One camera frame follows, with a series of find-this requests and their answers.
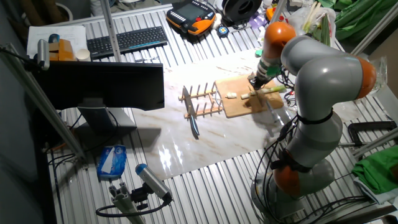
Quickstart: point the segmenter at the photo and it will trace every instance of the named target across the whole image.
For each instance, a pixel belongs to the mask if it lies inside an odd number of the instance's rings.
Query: tissue box
[[[126,166],[126,147],[122,145],[107,146],[101,153],[97,167],[99,178],[118,179]]]

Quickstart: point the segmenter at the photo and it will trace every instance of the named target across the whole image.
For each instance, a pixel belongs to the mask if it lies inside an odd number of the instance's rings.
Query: knife
[[[187,111],[189,114],[189,121],[191,123],[192,133],[193,133],[195,139],[198,139],[199,138],[199,129],[197,126],[197,122],[195,121],[195,117],[194,117],[194,116],[196,116],[196,114],[195,114],[195,110],[193,110],[191,96],[189,95],[189,92],[185,87],[182,89],[182,94],[184,95],[184,98],[185,98],[185,106],[187,107]]]

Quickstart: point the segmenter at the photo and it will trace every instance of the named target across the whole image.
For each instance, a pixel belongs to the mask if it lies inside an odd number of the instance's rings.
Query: monitor stand
[[[86,119],[86,123],[75,131],[86,149],[115,145],[137,128],[122,108],[107,108],[102,104],[102,99],[84,99],[78,109]],[[118,121],[117,127],[109,112]]]

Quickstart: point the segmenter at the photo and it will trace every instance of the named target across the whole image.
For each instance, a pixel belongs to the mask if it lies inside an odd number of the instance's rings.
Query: white cup
[[[80,49],[76,52],[76,58],[79,62],[90,62],[90,51],[87,49]]]

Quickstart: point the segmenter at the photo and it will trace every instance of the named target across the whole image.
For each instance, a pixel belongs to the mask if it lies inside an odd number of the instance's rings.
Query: keyboard
[[[122,34],[116,34],[121,54],[134,52],[167,44],[167,37],[163,27],[139,29]],[[101,59],[113,56],[109,36],[87,40],[87,47],[91,59]]]

